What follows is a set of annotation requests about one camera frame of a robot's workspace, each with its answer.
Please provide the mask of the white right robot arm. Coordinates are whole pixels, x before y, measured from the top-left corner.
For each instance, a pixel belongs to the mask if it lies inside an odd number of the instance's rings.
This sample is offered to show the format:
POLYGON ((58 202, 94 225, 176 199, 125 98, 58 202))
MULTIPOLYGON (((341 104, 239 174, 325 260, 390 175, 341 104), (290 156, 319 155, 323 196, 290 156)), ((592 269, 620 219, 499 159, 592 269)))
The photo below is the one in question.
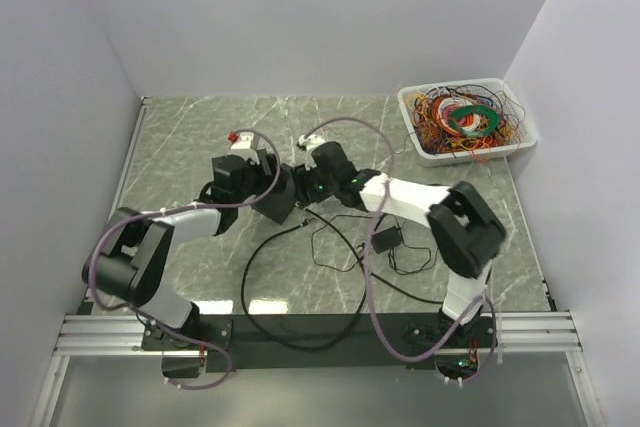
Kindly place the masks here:
POLYGON ((343 206, 401 217, 429 228, 449 269, 440 334, 452 346, 475 333, 480 307, 464 309, 485 290, 491 263, 506 240, 506 229, 473 185, 423 185, 373 169, 358 170, 342 146, 317 135, 300 137, 305 161, 296 169, 300 203, 336 198, 343 206))

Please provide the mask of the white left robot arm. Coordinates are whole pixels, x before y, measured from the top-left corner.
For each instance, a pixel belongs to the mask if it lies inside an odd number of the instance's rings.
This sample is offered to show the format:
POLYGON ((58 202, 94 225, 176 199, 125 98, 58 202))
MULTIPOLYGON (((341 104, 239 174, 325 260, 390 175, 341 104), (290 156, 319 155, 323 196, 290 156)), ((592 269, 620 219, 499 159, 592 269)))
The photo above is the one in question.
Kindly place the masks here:
POLYGON ((170 252, 191 240, 225 233, 239 208, 261 201, 282 177, 278 156, 264 149, 257 162, 233 154, 215 157, 212 170, 213 179, 190 204, 165 212, 114 211, 82 269, 93 296, 101 291, 155 319, 180 349, 199 341, 200 309, 163 282, 170 252))

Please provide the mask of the black network switch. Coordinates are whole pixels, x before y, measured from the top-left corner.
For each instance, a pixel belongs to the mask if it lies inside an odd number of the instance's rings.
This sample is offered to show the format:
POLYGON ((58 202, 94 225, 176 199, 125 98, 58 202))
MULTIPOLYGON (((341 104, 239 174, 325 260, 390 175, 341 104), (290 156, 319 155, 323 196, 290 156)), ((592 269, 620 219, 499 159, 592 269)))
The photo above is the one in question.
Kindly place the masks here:
POLYGON ((296 181, 293 168, 283 164, 276 187, 251 208, 267 219, 282 225, 296 203, 296 181))

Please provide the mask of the aluminium left side rail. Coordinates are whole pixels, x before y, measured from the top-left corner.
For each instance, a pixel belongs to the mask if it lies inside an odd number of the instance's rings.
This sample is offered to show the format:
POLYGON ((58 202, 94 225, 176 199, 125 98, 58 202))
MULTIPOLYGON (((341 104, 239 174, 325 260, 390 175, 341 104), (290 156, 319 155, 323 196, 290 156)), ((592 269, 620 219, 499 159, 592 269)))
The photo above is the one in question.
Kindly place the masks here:
MULTIPOLYGON (((132 163, 132 159, 135 156, 135 152, 138 146, 139 138, 141 131, 143 129, 147 111, 150 105, 155 100, 154 96, 143 96, 140 99, 140 106, 135 118, 135 124, 132 130, 131 135, 129 136, 129 141, 127 144, 126 155, 123 161, 122 169, 118 174, 118 183, 116 187, 116 191, 113 197, 113 201, 111 203, 109 209, 108 217, 115 212, 116 208, 120 205, 124 195, 125 195, 125 187, 128 182, 129 171, 132 163)), ((111 313, 111 312, 128 312, 130 308, 123 304, 122 300, 117 299, 111 295, 105 294, 103 297, 100 296, 100 291, 95 288, 92 289, 90 286, 87 287, 85 298, 82 300, 82 304, 91 302, 93 305, 92 310, 96 310, 100 313, 111 313)))

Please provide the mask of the black power adapter brick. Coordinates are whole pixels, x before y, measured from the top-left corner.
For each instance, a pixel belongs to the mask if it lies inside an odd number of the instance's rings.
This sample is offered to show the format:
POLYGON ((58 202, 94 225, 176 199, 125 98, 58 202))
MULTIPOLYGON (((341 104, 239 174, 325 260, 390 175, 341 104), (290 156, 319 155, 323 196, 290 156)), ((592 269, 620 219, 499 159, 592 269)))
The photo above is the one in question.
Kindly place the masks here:
POLYGON ((391 251, 403 242, 401 231, 398 227, 389 227, 376 232, 371 237, 371 245, 377 254, 391 251))

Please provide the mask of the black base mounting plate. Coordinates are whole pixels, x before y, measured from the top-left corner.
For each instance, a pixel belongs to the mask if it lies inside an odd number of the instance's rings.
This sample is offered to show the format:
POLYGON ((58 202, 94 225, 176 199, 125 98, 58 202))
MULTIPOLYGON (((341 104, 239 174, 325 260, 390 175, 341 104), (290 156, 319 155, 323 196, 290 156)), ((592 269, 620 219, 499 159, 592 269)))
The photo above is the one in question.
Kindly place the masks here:
MULTIPOLYGON (((410 358, 407 368, 442 370, 464 379, 479 366, 479 353, 497 345, 491 318, 447 330, 439 313, 386 313, 378 317, 387 340, 410 358)), ((170 378, 197 377, 197 370, 382 367, 398 364, 380 342, 369 315, 204 315, 194 329, 175 337, 147 324, 141 343, 160 353, 170 378)))

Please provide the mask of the aluminium rail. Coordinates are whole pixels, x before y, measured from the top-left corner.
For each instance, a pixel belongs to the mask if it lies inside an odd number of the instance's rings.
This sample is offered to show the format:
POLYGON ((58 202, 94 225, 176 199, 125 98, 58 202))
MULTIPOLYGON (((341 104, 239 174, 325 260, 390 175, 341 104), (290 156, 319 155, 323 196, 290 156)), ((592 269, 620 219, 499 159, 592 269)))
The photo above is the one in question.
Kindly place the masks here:
MULTIPOLYGON (((131 135, 129 136, 129 141, 127 144, 126 155, 123 161, 122 169, 118 174, 118 183, 116 187, 116 191, 113 197, 113 201, 111 203, 109 209, 108 217, 115 212, 116 208, 120 205, 124 195, 125 195, 125 187, 128 182, 129 171, 132 163, 132 159, 135 156, 135 152, 138 146, 139 138, 141 131, 143 129, 147 111, 150 105, 155 100, 154 96, 143 96, 140 99, 140 106, 135 118, 135 124, 132 130, 131 135)), ((122 300, 117 299, 111 295, 105 294, 103 297, 100 296, 100 291, 95 288, 92 289, 90 286, 87 287, 85 298, 82 300, 82 304, 91 302, 93 305, 92 310, 96 310, 100 313, 111 313, 111 312, 128 312, 130 308, 123 304, 122 300)))
MULTIPOLYGON (((387 313, 378 317, 388 341, 416 356, 442 341, 444 354, 469 347, 485 352, 491 346, 509 353, 579 352, 582 343, 568 312, 485 312, 472 326, 449 334, 436 313, 387 313)), ((318 347, 323 352, 360 352, 381 343, 367 314, 207 315, 201 321, 205 341, 234 354, 249 347, 318 347)), ((167 334, 153 321, 134 316, 70 315, 63 321, 54 347, 59 356, 185 355, 199 345, 167 334)))

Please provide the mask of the aluminium front rail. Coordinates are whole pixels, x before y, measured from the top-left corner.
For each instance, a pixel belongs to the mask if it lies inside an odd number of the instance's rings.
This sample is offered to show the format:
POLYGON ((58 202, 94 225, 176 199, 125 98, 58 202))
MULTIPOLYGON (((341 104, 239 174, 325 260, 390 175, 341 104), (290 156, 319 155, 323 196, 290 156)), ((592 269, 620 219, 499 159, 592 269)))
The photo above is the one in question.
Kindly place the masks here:
MULTIPOLYGON (((485 352, 491 346, 509 353, 579 352, 582 343, 568 312, 485 312, 472 326, 449 334, 436 313, 387 313, 378 317, 388 341, 416 356, 442 341, 444 354, 469 347, 485 352)), ((205 341, 234 354, 249 347, 318 347, 323 352, 360 352, 381 343, 367 314, 207 315, 201 321, 205 341)), ((185 355, 199 345, 167 334, 153 321, 134 316, 70 315, 63 321, 54 347, 59 356, 185 355)))

